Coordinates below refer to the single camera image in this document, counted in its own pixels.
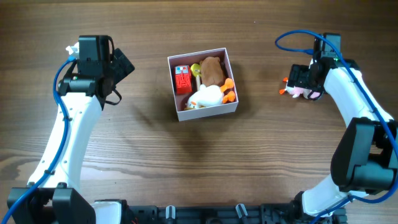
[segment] cardboard box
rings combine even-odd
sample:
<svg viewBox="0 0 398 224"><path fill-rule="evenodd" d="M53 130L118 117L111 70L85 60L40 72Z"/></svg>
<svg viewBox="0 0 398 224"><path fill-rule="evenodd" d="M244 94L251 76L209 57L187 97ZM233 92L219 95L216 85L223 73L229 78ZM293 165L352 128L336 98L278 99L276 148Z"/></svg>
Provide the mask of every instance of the cardboard box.
<svg viewBox="0 0 398 224"><path fill-rule="evenodd" d="M236 107L238 106L238 92L236 92L236 87L234 87L233 91L236 94L235 102L227 103L219 106L211 106L207 108L200 108L195 110L184 110L186 107L186 103L188 99L197 91L195 77L192 77L192 92L184 95L177 95L175 93L175 79L174 79L174 67L179 65L189 65L191 66L194 63L199 63L201 60L204 60L207 57L219 57L221 61L221 68L224 71L224 74L229 78L234 80L231 65L229 64L229 58L226 51L226 48L222 49L214 49L214 50L205 50L202 52L195 52L183 55L176 55L168 57L169 61L169 69L170 69L170 78L172 81L173 91L174 91L174 102L175 109L177 111L177 116L179 121L185 121L188 119L202 118L207 116L213 116L217 114L231 113L235 112Z"/></svg>

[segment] brown stuffed animal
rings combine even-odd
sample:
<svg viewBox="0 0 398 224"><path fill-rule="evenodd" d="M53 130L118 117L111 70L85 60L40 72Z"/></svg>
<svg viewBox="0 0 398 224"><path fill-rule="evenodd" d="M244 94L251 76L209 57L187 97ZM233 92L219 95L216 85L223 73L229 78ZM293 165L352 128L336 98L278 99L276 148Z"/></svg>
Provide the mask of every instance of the brown stuffed animal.
<svg viewBox="0 0 398 224"><path fill-rule="evenodd" d="M220 65L219 57L207 57L200 61L201 82L206 87L211 85L222 86L225 81L225 76Z"/></svg>

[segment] wood grain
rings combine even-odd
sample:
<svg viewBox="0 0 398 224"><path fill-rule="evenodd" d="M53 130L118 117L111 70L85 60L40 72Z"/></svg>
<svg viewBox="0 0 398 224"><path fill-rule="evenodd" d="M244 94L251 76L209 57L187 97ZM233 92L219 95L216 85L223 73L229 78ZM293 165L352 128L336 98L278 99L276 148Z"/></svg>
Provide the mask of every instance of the wood grain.
<svg viewBox="0 0 398 224"><path fill-rule="evenodd" d="M274 46L292 29L337 32L383 108L398 117L397 1L151 1L0 5L0 215L25 186L55 121L54 73L79 35L108 34L136 66L106 106L81 172L89 202L235 205L288 202L316 185L344 131L330 96L278 94L303 54ZM297 35L282 44L311 48ZM179 123L167 56L226 47L238 109ZM398 197L348 206L350 223L396 223Z"/></svg>

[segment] blue cable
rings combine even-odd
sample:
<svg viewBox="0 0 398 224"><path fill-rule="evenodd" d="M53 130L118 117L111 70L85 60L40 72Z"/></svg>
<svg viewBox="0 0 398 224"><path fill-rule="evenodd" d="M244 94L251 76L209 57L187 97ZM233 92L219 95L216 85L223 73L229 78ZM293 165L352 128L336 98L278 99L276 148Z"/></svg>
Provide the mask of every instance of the blue cable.
<svg viewBox="0 0 398 224"><path fill-rule="evenodd" d="M69 57L68 60L60 67L60 69L58 69L57 74L55 75L55 78L54 78L53 89L52 89L53 95L54 95L54 100L58 105L60 105L62 113L65 115L65 117L68 116L68 110L65 107L65 105L63 104L63 101L61 100L60 95L56 91L57 79L58 79L58 76L61 73L62 69L67 64L69 64L70 62L73 62L74 60L76 60L74 57ZM57 151L53 161L51 162L49 168L47 169L49 172L53 171L55 165L57 165L57 162L61 156L63 147L65 146L65 143L67 141L68 129L69 129L69 119L65 119L65 125L63 128L63 135L62 135L60 147L58 148L58 151ZM44 173L43 176L29 190L27 190L14 204L12 204L11 208L8 210L8 212L2 219L1 224L6 224L8 222L8 219L11 218L12 214L17 210L19 205L24 203L26 198L29 197L29 195L31 193L33 193L37 188L39 188L39 186L41 184L43 184L43 182L47 179L47 177L49 177L49 175L50 174L48 172Z"/></svg>
<svg viewBox="0 0 398 224"><path fill-rule="evenodd" d="M380 112L377 110L376 106L374 105L374 103L372 102L372 100L370 99L369 95L366 93L365 89L361 86L361 84L359 83L358 79L355 77L354 73L351 71L351 69L349 68L349 66L347 65L346 61L344 60L343 56L341 55L340 51L336 48L336 46L334 46L329 40L327 40L326 38L324 38L323 36L309 31L309 30L292 30L290 32L284 33L282 34L280 37L278 37L275 40L275 44L278 48L282 49L282 50L288 50L288 51L293 51L293 52L303 52L306 54L310 53L310 49L307 50L302 50L302 49L288 49L285 47L281 47L278 44L278 41L290 34L309 34L312 35L322 41L324 41L325 43L327 43L336 53L337 57L340 59L341 63L344 65L345 69L347 70L348 74L351 76L351 78L353 79L354 83L356 84L356 86L358 87L358 89L360 90L360 92L363 94L363 96L365 97L366 101L368 102L369 106L372 108L372 110L374 111L374 114L377 116L377 118L379 119L381 126L384 128L384 131L387 134L387 137L394 149L394 152L398 158L398 145L396 143L396 140L394 139L390 129L388 128L387 123L384 121L384 118L381 116ZM395 191L398 189L398 181L395 181L394 184L392 185L391 189L382 197L379 197L377 199L365 199L365 198L361 198L355 195L349 195L346 199L344 199L341 203L339 203L338 205L336 205L335 207L329 209L329 210L325 210L321 213L319 213L311 222L310 224L314 224L316 223L319 218L323 215L326 215L330 212L334 212L335 210L339 209L340 207L342 207L343 205L345 205L346 203L352 201L352 199L356 199L359 200L361 202L366 202L366 203L380 203L385 201L386 199L388 199L389 197L391 197L391 195L393 195L395 193Z"/></svg>

